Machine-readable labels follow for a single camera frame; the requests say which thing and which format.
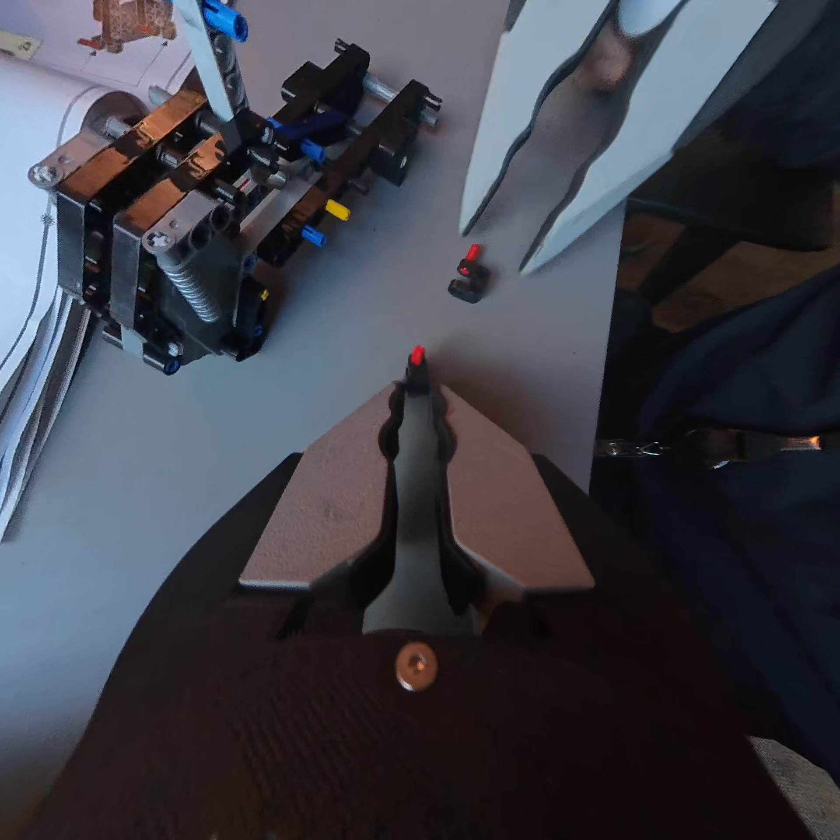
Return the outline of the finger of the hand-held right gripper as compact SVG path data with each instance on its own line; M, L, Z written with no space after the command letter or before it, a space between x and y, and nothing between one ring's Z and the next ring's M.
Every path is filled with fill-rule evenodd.
M469 158L458 231L486 211L539 111L581 63L617 1L510 2Z
M675 10L631 86L614 136L576 172L521 273L550 262L669 161L679 137L775 7L769 1L691 1Z

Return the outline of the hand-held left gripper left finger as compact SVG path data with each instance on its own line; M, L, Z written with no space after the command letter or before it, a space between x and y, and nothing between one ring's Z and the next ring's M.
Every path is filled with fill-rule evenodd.
M396 506L396 456L388 435L402 422L395 383L302 453L239 576L252 590L312 591L349 571L387 537Z

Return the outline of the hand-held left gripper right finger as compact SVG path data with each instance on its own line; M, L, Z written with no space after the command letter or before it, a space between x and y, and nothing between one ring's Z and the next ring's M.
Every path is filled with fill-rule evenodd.
M434 388L441 577L456 615L590 592L595 579L529 451L445 385Z

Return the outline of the small black lego piece red pin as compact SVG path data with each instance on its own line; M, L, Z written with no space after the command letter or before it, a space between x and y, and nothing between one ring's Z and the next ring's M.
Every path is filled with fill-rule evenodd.
M487 291L490 270L482 263L482 246L473 244L459 261L457 275L448 284L450 296L470 304L478 303Z
M406 396L429 396L431 392L426 350L421 344L407 357L403 388Z

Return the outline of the black and grey lego assembly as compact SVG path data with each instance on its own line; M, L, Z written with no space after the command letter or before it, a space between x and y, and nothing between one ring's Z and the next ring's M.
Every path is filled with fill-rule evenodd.
M336 57L301 65L263 117L236 56L245 17L227 2L172 4L194 69L55 189L60 288L106 341L165 375L256 354L269 295L258 262L325 246L320 223L349 218L341 199L366 194L366 172L402 184L417 132L442 107L420 81L384 84L370 54L338 38Z

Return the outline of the lego instruction booklet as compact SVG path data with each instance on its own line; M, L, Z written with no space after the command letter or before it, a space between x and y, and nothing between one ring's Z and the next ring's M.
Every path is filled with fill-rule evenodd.
M58 282L55 189L193 68L172 2L1 2L1 534L88 342Z

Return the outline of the person's dark blue clothing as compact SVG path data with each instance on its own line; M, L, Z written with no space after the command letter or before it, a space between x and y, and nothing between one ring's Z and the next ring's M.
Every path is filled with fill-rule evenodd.
M591 497L710 639L751 734L839 782L838 266L684 332L611 334Z

